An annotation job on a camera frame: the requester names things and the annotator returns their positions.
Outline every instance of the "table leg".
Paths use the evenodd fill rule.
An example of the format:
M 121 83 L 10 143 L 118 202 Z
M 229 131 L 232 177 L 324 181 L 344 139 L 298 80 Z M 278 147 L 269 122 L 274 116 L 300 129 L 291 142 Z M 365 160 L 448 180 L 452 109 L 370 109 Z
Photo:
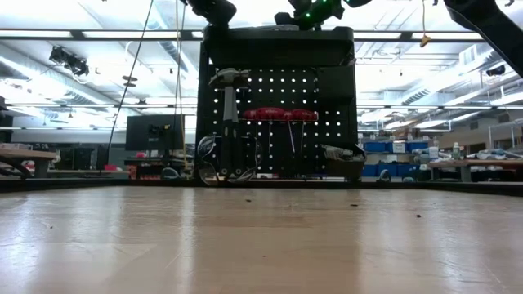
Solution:
M 432 180 L 439 180 L 440 179 L 440 169 L 433 167 L 431 169 L 431 179 Z
M 34 177 L 38 179 L 47 178 L 47 170 L 49 169 L 49 160 L 35 159 L 34 160 Z
M 460 172 L 463 183 L 472 183 L 471 167 L 460 167 Z

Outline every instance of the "black pegboard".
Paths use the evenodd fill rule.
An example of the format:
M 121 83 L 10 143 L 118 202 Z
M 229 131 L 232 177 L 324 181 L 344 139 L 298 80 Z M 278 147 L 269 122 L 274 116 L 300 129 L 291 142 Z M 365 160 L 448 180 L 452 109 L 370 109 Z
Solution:
M 209 67 L 209 78 L 219 69 Z M 296 156 L 290 139 L 289 122 L 240 120 L 242 136 L 255 136 L 263 147 L 260 173 L 324 173 L 325 159 L 321 144 L 346 145 L 349 137 L 350 105 L 320 103 L 314 69 L 250 69 L 250 89 L 236 92 L 240 119 L 244 111 L 261 107 L 285 110 L 307 109 L 318 113 L 317 122 L 291 122 Z M 198 113 L 205 134 L 221 134 L 223 90 L 208 89 L 210 95 L 199 98 L 205 107 Z M 272 136 L 269 138 L 269 124 Z

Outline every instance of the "ceiling light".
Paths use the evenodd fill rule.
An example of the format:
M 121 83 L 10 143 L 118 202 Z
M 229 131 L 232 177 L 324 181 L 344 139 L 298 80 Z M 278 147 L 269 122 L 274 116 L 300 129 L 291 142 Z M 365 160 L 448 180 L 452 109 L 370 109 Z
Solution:
M 452 119 L 451 122 L 453 122 L 453 123 L 455 123 L 455 122 L 461 122 L 462 120 L 465 120 L 465 119 L 467 119 L 467 118 L 471 118 L 471 117 L 473 117 L 474 115 L 476 115 L 476 114 L 478 114 L 478 113 L 479 113 L 479 111 L 478 111 L 478 112 L 475 112 L 475 113 L 471 113 L 471 114 L 465 114 L 465 115 L 462 115 L 462 116 L 459 116 L 459 117 L 457 117 L 457 118 Z
M 505 110 L 523 110 L 523 105 L 522 106 L 503 105 L 503 106 L 499 106 L 498 108 L 505 109 Z
M 393 105 L 392 109 L 438 109 L 438 106 Z
M 354 39 L 399 39 L 401 33 L 354 32 Z
M 477 40 L 483 41 L 483 38 L 478 33 L 429 33 L 429 37 L 433 40 Z M 413 39 L 423 38 L 423 33 L 413 33 Z
M 141 38 L 144 34 L 144 38 L 166 38 L 166 39 L 177 39 L 180 37 L 180 33 L 177 31 L 83 31 L 83 35 L 86 38 Z
M 1 29 L 0 37 L 25 38 L 72 38 L 70 31 L 65 30 L 9 30 Z
M 446 122 L 447 122 L 446 120 L 433 120 L 433 121 L 428 121 L 428 122 L 422 122 L 422 123 L 418 124 L 416 127 L 417 128 L 435 127 L 435 126 L 444 124 Z
M 122 105 L 122 108 L 167 108 L 168 105 Z
M 12 106 L 12 107 L 42 107 L 42 108 L 61 107 L 61 105 L 58 105 L 58 104 L 26 104 L 26 103 L 13 103 L 13 104 L 9 104 L 8 106 Z
M 470 109 L 470 110 L 481 110 L 491 109 L 491 106 L 445 106 L 445 109 Z
M 424 129 L 424 130 L 420 130 L 420 132 L 451 132 L 451 130 Z
M 393 129 L 393 128 L 397 128 L 397 127 L 404 127 L 404 126 L 408 126 L 409 124 L 411 123 L 414 123 L 413 120 L 410 120 L 410 121 L 406 121 L 406 122 L 393 122 L 393 123 L 389 123 L 385 126 L 385 128 L 387 130 L 390 130 L 390 129 Z
M 358 105 L 358 109 L 384 109 L 383 105 Z

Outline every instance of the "wooden tabletop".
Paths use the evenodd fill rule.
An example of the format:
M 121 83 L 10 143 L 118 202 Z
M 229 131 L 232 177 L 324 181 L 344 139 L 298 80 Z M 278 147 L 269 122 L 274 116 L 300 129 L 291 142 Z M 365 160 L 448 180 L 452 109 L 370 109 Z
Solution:
M 55 159 L 56 153 L 45 151 L 33 151 L 23 149 L 0 149 L 0 155 L 8 158 L 37 158 L 37 159 Z
M 438 163 L 428 163 L 429 167 L 523 167 L 522 159 L 505 159 L 505 160 L 481 160 L 481 159 L 464 159 L 449 160 Z

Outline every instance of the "computer monitor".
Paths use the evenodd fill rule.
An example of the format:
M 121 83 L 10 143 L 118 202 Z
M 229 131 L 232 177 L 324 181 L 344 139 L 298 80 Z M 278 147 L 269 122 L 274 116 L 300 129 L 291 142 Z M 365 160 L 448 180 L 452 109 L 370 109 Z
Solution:
M 126 151 L 183 149 L 183 115 L 141 115 L 127 118 Z

